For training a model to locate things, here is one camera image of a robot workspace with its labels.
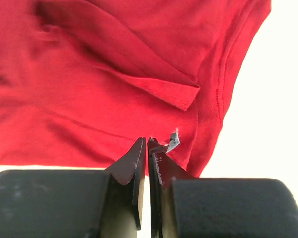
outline seam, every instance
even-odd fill
[[[222,63],[223,66],[223,76],[221,75],[221,66],[219,68],[219,77],[218,77],[218,87],[217,87],[217,92],[216,92],[216,98],[217,98],[217,107],[218,107],[218,113],[219,113],[219,120],[220,120],[220,125],[223,124],[223,114],[224,114],[224,100],[223,100],[223,94],[224,94],[224,89],[225,89],[225,77],[226,77],[226,71],[227,71],[227,63],[230,57],[230,54],[232,52],[233,47],[235,46],[238,37],[240,36],[242,30],[244,29],[246,23],[248,22],[248,19],[251,15],[251,13],[253,12],[254,6],[251,7],[252,10],[249,11],[247,13],[247,15],[245,16],[245,20],[243,21],[243,23],[239,26],[238,32],[236,34],[236,36],[233,38],[231,45],[228,48],[228,53],[227,53],[227,57],[223,60],[224,62]],[[222,98],[221,98],[221,102],[219,99],[219,90],[220,90],[220,82],[222,80],[223,83],[223,91],[222,91]]]

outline white background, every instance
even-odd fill
[[[279,179],[298,204],[298,0],[273,0],[272,12],[244,60],[215,151],[201,175]],[[138,237],[151,237],[148,178]]]

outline stitching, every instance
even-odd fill
[[[228,49],[228,54],[227,57],[223,60],[224,61],[224,69],[223,69],[223,76],[221,77],[221,66],[219,68],[219,77],[218,77],[218,87],[217,87],[217,92],[216,92],[216,98],[217,98],[217,106],[218,106],[218,113],[219,113],[219,120],[220,120],[220,124],[222,124],[222,114],[224,113],[224,100],[223,100],[223,94],[224,94],[224,89],[225,89],[225,77],[226,77],[226,72],[227,72],[227,63],[228,63],[228,59],[230,57],[230,54],[232,52],[233,47],[235,46],[242,30],[244,29],[246,23],[248,22],[248,19],[251,15],[251,13],[253,12],[253,10],[251,10],[247,16],[245,17],[245,21],[244,23],[240,26],[237,35],[235,36],[235,38],[233,39],[233,42],[231,44],[231,46]],[[223,91],[222,91],[222,103],[220,104],[220,100],[219,100],[219,87],[220,87],[220,81],[221,78],[223,79]]]

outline red fabric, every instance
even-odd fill
[[[269,0],[0,0],[0,164],[106,167],[178,128],[170,157],[198,176],[269,12]]]

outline clothing tag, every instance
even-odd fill
[[[180,144],[179,133],[178,133],[178,128],[176,128],[175,132],[170,135],[170,142],[167,149],[167,153],[173,150],[179,144]]]

